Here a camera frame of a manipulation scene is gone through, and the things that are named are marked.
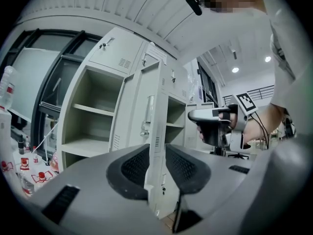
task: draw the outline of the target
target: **locker lock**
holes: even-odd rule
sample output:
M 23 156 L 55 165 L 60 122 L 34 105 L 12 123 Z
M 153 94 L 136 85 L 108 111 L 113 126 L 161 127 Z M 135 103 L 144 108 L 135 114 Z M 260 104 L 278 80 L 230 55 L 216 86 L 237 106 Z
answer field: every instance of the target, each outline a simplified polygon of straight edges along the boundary
M 103 44 L 101 44 L 101 45 L 99 46 L 99 48 L 101 49 L 101 48 L 103 47 L 103 49 L 105 49 L 106 46 L 107 46 L 107 44 L 103 43 Z

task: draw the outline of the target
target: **small bottle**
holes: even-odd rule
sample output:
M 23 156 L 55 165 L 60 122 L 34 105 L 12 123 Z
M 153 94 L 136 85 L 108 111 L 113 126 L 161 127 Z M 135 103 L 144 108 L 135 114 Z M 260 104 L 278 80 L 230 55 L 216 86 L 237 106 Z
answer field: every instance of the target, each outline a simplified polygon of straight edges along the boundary
M 35 164 L 38 163 L 38 155 L 37 155 L 37 153 L 33 153 L 33 160 L 34 160 Z
M 26 136 L 25 146 L 26 146 L 26 151 L 29 151 L 29 136 Z
M 24 141 L 23 141 L 23 135 L 19 135 L 19 140 L 18 140 L 18 146 L 19 146 L 19 153 L 24 154 Z

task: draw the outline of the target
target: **mesh panel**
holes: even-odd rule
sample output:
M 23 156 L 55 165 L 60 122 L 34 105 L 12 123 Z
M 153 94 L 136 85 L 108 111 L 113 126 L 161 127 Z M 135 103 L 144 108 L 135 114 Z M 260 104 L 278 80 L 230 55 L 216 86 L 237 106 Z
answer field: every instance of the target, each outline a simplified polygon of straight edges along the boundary
M 171 161 L 171 171 L 174 172 L 172 175 L 175 177 L 177 184 L 190 180 L 197 172 L 197 168 L 193 163 L 179 156 L 177 153 L 169 152 L 166 159 Z
M 123 163 L 122 173 L 128 180 L 143 187 L 148 167 L 149 153 L 143 150 Z

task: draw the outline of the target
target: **floor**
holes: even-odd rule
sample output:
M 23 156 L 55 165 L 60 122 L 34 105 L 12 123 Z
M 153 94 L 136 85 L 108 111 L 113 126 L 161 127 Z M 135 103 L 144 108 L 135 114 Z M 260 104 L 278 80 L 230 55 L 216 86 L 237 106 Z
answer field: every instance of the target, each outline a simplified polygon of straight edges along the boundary
M 161 219 L 166 228 L 172 232 L 176 211 Z

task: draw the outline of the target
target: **red label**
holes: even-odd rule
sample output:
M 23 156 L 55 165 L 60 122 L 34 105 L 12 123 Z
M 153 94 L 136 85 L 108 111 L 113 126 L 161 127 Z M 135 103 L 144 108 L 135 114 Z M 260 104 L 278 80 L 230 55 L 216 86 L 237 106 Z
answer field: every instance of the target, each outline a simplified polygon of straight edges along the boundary
M 13 94 L 13 88 L 11 88 L 11 87 L 8 87 L 8 89 L 6 91 Z

